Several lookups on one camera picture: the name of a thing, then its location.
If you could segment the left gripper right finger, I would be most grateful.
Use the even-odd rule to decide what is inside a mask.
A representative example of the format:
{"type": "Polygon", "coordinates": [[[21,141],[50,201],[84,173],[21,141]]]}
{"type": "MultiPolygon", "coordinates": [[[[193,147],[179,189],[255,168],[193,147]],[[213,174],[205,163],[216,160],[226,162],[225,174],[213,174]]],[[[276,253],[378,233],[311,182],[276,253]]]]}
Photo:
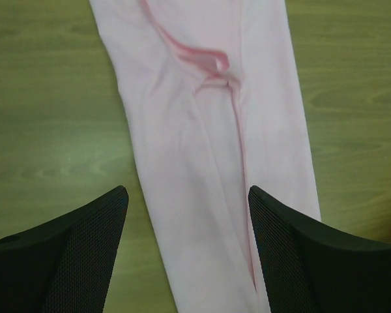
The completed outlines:
{"type": "Polygon", "coordinates": [[[248,202],[271,312],[391,312],[391,244],[327,226],[258,186],[248,202]]]}

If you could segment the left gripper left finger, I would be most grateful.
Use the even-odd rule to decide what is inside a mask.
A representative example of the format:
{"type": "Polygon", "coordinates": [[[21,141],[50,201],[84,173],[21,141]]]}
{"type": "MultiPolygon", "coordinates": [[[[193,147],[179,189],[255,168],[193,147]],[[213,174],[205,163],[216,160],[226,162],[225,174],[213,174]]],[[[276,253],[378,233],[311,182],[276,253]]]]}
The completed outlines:
{"type": "Polygon", "coordinates": [[[0,239],[0,312],[102,312],[127,209],[118,186],[0,239]]]}

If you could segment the pink t shirt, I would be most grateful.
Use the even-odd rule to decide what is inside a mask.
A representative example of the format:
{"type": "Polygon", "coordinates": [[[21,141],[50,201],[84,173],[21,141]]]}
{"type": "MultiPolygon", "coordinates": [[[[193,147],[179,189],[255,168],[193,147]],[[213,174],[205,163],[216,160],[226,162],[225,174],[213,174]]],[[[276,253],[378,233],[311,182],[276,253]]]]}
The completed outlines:
{"type": "Polygon", "coordinates": [[[320,217],[283,1],[92,1],[179,312],[268,312],[248,191],[320,217]]]}

